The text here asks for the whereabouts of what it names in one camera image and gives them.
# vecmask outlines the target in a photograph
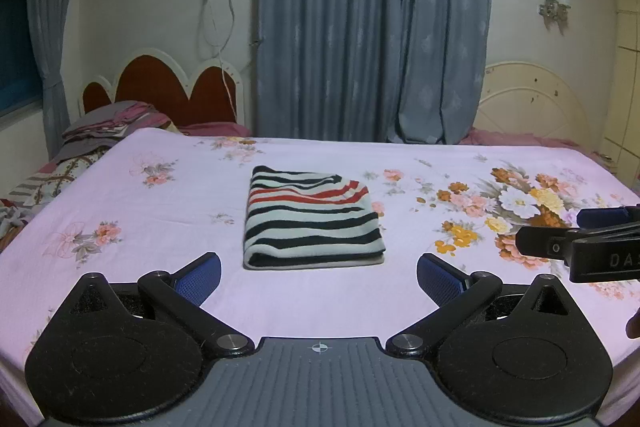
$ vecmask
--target window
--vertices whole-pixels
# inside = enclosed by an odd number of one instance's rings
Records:
[[[42,99],[27,0],[0,0],[0,116]]]

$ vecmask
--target pink bed sheet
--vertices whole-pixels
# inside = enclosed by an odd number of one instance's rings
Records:
[[[246,198],[252,168],[259,164],[336,172],[367,184],[380,215],[385,262],[305,271],[244,269]],[[151,270],[174,272],[206,251],[220,256],[222,281],[202,307],[256,344],[263,336],[376,336],[384,343],[436,309],[415,280],[418,258],[433,251],[468,273],[487,270],[508,283],[555,273],[613,363],[629,360],[640,341],[626,337],[625,324],[638,309],[640,283],[576,285],[562,263],[521,256],[512,234],[518,219],[526,218],[501,210],[510,206],[514,190],[531,198],[517,212],[566,225],[575,224],[582,207],[640,202],[607,171],[567,149],[206,138],[139,130],[60,194],[30,223],[30,233],[20,234],[0,255],[0,387],[34,423],[37,407],[16,382],[31,346],[82,273],[135,281]],[[601,410],[606,423],[640,394],[629,372],[624,375],[620,384],[614,381]]]

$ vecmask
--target metal screw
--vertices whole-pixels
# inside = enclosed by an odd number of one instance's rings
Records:
[[[218,346],[227,351],[237,351],[242,349],[249,343],[249,340],[244,335],[237,335],[232,333],[230,335],[222,335],[216,340]]]
[[[418,335],[410,333],[400,333],[391,340],[392,344],[403,351],[414,351],[423,344],[423,340]]]

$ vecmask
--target red stripe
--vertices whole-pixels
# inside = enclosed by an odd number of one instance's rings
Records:
[[[348,190],[350,190],[351,188],[356,188],[357,186],[358,182],[352,180],[343,188],[332,188],[332,190],[325,190],[324,192],[318,192],[317,194],[305,194],[304,192],[295,190],[295,188],[257,188],[256,190],[251,192],[251,194],[249,194],[249,198],[251,199],[256,194],[264,194],[266,192],[293,192],[294,194],[298,194],[307,198],[333,198],[335,196],[341,196],[345,192],[348,192]]]
[[[364,187],[359,192],[356,192],[351,198],[346,198],[344,200],[318,201],[312,198],[303,198],[301,196],[272,196],[271,198],[258,198],[257,200],[250,201],[249,204],[262,203],[264,201],[295,201],[296,203],[347,204],[347,203],[356,203],[357,201],[360,201],[360,198],[368,193],[369,191],[367,190],[367,187]]]

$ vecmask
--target white headboard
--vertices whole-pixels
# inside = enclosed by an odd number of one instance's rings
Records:
[[[488,66],[474,127],[573,140],[591,149],[582,105],[555,73],[527,62]]]

